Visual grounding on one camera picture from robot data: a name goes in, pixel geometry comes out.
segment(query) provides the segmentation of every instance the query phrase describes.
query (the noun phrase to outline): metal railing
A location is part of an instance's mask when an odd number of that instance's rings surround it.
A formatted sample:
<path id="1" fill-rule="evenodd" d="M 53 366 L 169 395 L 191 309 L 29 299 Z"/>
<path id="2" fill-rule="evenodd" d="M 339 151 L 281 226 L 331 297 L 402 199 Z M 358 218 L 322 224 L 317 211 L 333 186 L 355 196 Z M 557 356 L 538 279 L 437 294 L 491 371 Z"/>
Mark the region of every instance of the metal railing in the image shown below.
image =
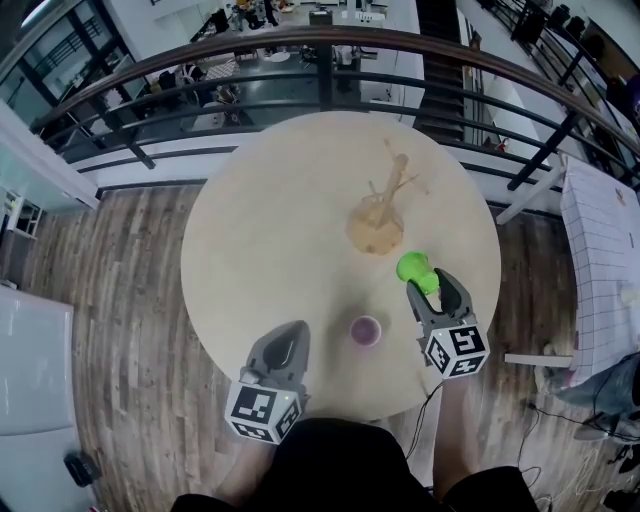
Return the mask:
<path id="1" fill-rule="evenodd" d="M 136 78 L 149 75 L 157 71 L 170 68 L 172 66 L 184 63 L 197 62 L 216 55 L 227 54 L 229 52 L 246 53 L 256 49 L 271 47 L 288 47 L 293 50 L 300 48 L 302 45 L 309 45 L 315 48 L 316 59 L 313 67 L 308 69 L 299 68 L 297 70 L 288 70 L 282 72 L 269 73 L 245 73 L 239 75 L 228 76 L 225 78 L 216 78 L 195 82 L 188 85 L 180 85 L 169 90 L 148 94 L 141 98 L 134 99 L 129 102 L 122 103 L 116 107 L 108 108 L 101 100 L 101 96 L 115 87 L 122 86 L 127 82 Z M 535 112 L 517 107 L 502 100 L 486 96 L 479 92 L 469 91 L 453 85 L 446 85 L 441 82 L 430 80 L 418 80 L 396 75 L 369 73 L 360 71 L 336 71 L 333 65 L 333 45 L 351 45 L 355 47 L 366 48 L 386 48 L 422 55 L 425 59 L 433 56 L 446 58 L 449 62 L 459 64 L 460 66 L 470 66 L 484 71 L 488 71 L 494 75 L 504 77 L 512 82 L 521 84 L 531 90 L 545 95 L 559 104 L 563 105 L 567 110 L 567 116 L 563 122 L 557 123 L 547 119 Z M 204 107 L 195 107 L 186 111 L 174 112 L 151 112 L 139 121 L 127 122 L 123 120 L 123 113 L 130 110 L 140 110 L 149 107 L 149 105 L 162 104 L 163 101 L 176 96 L 186 97 L 197 91 L 211 91 L 219 86 L 228 86 L 230 84 L 247 84 L 255 81 L 277 81 L 285 79 L 305 79 L 315 81 L 317 87 L 317 96 L 313 100 L 270 100 L 258 102 L 238 102 L 229 104 L 213 104 Z M 400 86 L 416 87 L 426 90 L 437 89 L 440 92 L 459 95 L 459 97 L 468 98 L 484 105 L 490 105 L 503 109 L 525 118 L 535 123 L 540 123 L 553 130 L 552 135 L 544 141 L 536 140 L 531 137 L 505 130 L 494 126 L 493 124 L 482 123 L 473 119 L 460 118 L 457 115 L 448 114 L 442 109 L 430 108 L 410 108 L 391 103 L 381 102 L 362 102 L 354 100 L 345 100 L 334 92 L 334 80 L 350 80 L 350 81 L 367 81 L 382 82 L 386 84 L 397 84 Z M 32 131 L 39 133 L 44 127 L 55 123 L 58 119 L 65 116 L 69 112 L 73 112 L 83 105 L 90 105 L 95 114 L 86 117 L 72 126 L 55 133 L 45 140 L 45 143 L 56 149 L 57 153 L 67 156 L 70 149 L 78 148 L 80 145 L 91 145 L 96 142 L 104 143 L 108 138 L 113 139 L 112 144 L 105 149 L 100 149 L 95 154 L 105 154 L 108 152 L 130 149 L 135 158 L 128 158 L 111 164 L 101 164 L 91 168 L 85 168 L 83 171 L 96 169 L 98 167 L 106 167 L 125 161 L 140 161 L 148 168 L 155 166 L 154 160 L 162 158 L 163 155 L 149 156 L 144 152 L 143 147 L 148 144 L 159 143 L 168 140 L 184 139 L 191 137 L 201 137 L 208 135 L 220 135 L 227 133 L 239 132 L 255 132 L 260 131 L 264 126 L 223 126 L 221 128 L 202 129 L 193 132 L 180 132 L 170 134 L 160 134 L 159 136 L 147 137 L 144 128 L 152 125 L 158 125 L 170 120 L 179 120 L 183 118 L 194 118 L 214 113 L 240 113 L 253 112 L 259 109 L 293 109 L 305 108 L 319 111 L 327 110 L 356 110 L 356 111 L 379 111 L 392 114 L 415 116 L 417 119 L 430 118 L 435 120 L 446 120 L 456 122 L 463 126 L 468 126 L 484 132 L 495 133 L 509 137 L 528 144 L 537 149 L 533 158 L 524 158 L 522 156 L 496 151 L 482 146 L 459 142 L 448 141 L 447 145 L 472 150 L 479 153 L 490 154 L 511 162 L 522 164 L 522 168 L 515 175 L 504 171 L 487 169 L 470 163 L 467 168 L 473 167 L 473 170 L 488 172 L 501 177 L 510 178 L 508 188 L 515 190 L 522 183 L 535 183 L 531 175 L 537 169 L 543 171 L 550 170 L 550 167 L 544 164 L 544 160 L 553 153 L 558 153 L 558 145 L 566 138 L 572 137 L 583 144 L 589 144 L 593 151 L 598 152 L 601 158 L 615 162 L 623 172 L 623 180 L 628 184 L 640 188 L 640 174 L 634 166 L 628 166 L 616 155 L 609 153 L 606 149 L 599 147 L 591 141 L 582 140 L 583 137 L 574 133 L 574 128 L 580 119 L 585 119 L 597 126 L 600 130 L 607 133 L 616 140 L 620 145 L 628 148 L 628 151 L 634 155 L 634 158 L 640 157 L 640 145 L 638 141 L 630 138 L 623 133 L 618 127 L 610 124 L 598 111 L 586 104 L 580 98 L 577 98 L 566 89 L 558 86 L 536 75 L 523 67 L 517 66 L 504 59 L 500 59 L 493 55 L 471 50 L 459 44 L 443 41 L 440 39 L 419 36 L 406 32 L 370 29 L 361 27 L 299 27 L 287 29 L 272 29 L 261 31 L 250 35 L 241 35 L 229 38 L 213 38 L 186 45 L 168 52 L 164 52 L 145 59 L 132 66 L 129 66 L 118 73 L 114 73 L 105 77 L 80 91 L 78 94 L 65 101 L 58 107 L 54 108 L 49 114 L 39 119 L 32 126 Z M 109 132 L 93 135 L 88 138 L 77 141 L 76 135 L 82 127 L 89 126 L 98 120 L 102 120 L 109 128 Z M 211 152 L 220 152 L 221 150 L 233 150 L 234 148 L 212 148 Z M 206 152 L 206 149 L 193 150 L 200 153 Z M 189 150 L 182 151 L 180 154 L 188 154 Z M 69 159 L 68 161 L 78 161 L 79 158 Z"/>
<path id="2" fill-rule="evenodd" d="M 505 0 L 495 0 L 494 7 L 492 9 L 496 18 L 511 32 L 512 40 L 519 40 L 518 30 L 524 25 L 525 20 L 532 14 L 537 14 L 545 20 L 545 24 L 542 27 L 543 34 L 549 39 L 553 40 L 553 44 L 549 44 L 549 41 L 545 41 L 540 37 L 535 43 L 522 44 L 522 48 L 528 53 L 531 59 L 536 63 L 537 67 L 545 74 L 545 76 L 554 81 L 557 85 L 565 87 L 567 89 L 573 88 L 580 92 L 589 105 L 594 109 L 598 109 L 598 104 L 601 105 L 603 111 L 605 111 L 611 120 L 612 124 L 621 128 L 621 124 L 618 121 L 618 117 L 613 112 L 609 103 L 606 100 L 606 91 L 603 93 L 599 84 L 595 83 L 591 77 L 591 73 L 586 69 L 587 66 L 594 70 L 600 77 L 600 79 L 607 84 L 609 77 L 600 68 L 598 63 L 593 59 L 589 52 L 584 48 L 582 43 L 578 41 L 571 33 L 569 33 L 563 25 L 558 23 L 547 12 L 541 9 L 537 4 L 530 0 L 510 0 L 511 5 Z M 565 48 L 563 42 L 568 43 L 575 50 L 575 54 Z M 559 68 L 553 63 L 552 58 L 555 58 Z M 586 84 L 583 85 L 581 80 L 576 76 L 576 72 L 586 79 Z M 597 100 L 594 102 L 591 96 L 587 93 L 587 88 L 590 86 L 597 96 Z M 633 117 L 628 116 L 627 113 L 621 112 L 629 121 L 631 125 L 638 130 L 637 123 Z M 588 121 L 583 122 L 583 126 L 578 124 L 578 131 L 581 135 L 581 142 L 591 148 L 591 145 L 595 140 L 596 130 L 594 126 Z"/>
<path id="3" fill-rule="evenodd" d="M 95 17 L 85 21 L 84 28 L 91 39 L 95 39 L 102 33 L 102 29 Z M 44 78 L 83 46 L 80 35 L 74 31 L 60 41 L 33 69 L 41 78 Z"/>

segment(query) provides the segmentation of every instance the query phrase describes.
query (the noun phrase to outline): wooden floor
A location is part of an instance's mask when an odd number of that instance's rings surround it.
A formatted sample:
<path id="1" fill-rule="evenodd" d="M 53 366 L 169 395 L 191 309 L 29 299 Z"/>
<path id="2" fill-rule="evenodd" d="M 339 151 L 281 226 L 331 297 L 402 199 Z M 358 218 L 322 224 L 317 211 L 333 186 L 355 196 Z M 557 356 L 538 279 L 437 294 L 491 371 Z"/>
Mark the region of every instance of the wooden floor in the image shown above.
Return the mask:
<path id="1" fill-rule="evenodd" d="M 181 493 L 210 493 L 239 447 L 222 419 L 228 380 L 201 347 L 182 298 L 181 241 L 198 192 L 192 186 L 108 193 L 98 212 L 46 217 L 23 264 L 3 265 L 12 244 L 0 248 L 0 276 L 11 270 L 25 291 L 75 307 L 80 437 L 104 473 L 97 491 L 112 512 L 165 512 Z M 521 215 L 498 234 L 502 287 L 489 333 L 492 355 L 476 378 L 485 468 L 516 464 L 536 419 L 528 400 L 576 419 L 588 415 L 537 397 L 529 367 L 500 362 L 505 350 L 536 353 L 547 341 L 570 353 L 576 297 L 564 228 Z M 438 402 L 429 404 L 410 461 L 423 482 L 430 481 Z M 417 409 L 389 419 L 405 450 L 416 418 Z M 542 468 L 532 487 L 541 507 L 553 496 L 556 511 L 597 510 L 606 490 L 627 479 L 605 464 L 615 446 L 574 441 L 573 431 L 542 417 L 520 467 Z M 528 471 L 527 482 L 537 472 Z"/>

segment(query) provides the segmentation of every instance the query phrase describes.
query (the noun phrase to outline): green object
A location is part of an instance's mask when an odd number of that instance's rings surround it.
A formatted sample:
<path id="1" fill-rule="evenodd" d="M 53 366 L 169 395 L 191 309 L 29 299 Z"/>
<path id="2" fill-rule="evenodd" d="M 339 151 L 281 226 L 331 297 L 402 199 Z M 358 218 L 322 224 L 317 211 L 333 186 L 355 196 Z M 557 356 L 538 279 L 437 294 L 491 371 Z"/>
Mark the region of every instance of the green object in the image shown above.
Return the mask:
<path id="1" fill-rule="evenodd" d="M 427 255 L 423 252 L 408 252 L 400 258 L 396 274 L 405 283 L 416 283 L 425 295 L 437 292 L 440 287 L 438 274 L 433 271 Z"/>

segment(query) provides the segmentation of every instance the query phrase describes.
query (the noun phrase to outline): white cabinet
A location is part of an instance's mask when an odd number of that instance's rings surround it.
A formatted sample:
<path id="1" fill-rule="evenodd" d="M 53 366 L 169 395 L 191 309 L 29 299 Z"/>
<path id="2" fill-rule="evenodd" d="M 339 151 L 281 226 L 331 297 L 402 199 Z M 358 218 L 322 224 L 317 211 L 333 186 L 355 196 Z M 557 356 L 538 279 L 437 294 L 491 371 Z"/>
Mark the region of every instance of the white cabinet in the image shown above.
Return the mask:
<path id="1" fill-rule="evenodd" d="M 12 512 L 86 512 L 64 466 L 80 448 L 71 387 L 73 308 L 0 286 L 0 497 Z"/>

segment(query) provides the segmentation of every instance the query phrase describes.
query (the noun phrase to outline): black shorts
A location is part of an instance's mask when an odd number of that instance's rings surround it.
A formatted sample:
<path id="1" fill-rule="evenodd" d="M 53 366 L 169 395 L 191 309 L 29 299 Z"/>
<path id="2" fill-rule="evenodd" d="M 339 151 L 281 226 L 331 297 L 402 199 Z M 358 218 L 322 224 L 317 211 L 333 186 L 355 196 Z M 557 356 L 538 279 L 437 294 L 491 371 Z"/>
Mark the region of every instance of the black shorts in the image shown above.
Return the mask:
<path id="1" fill-rule="evenodd" d="M 389 432 L 333 419 L 297 423 L 243 508 L 282 512 L 345 505 L 359 510 L 538 510 L 515 467 L 471 475 L 454 485 L 440 504 L 413 477 Z M 179 497 L 172 508 L 172 512 L 215 510 L 232 507 L 212 497 L 190 494 Z"/>

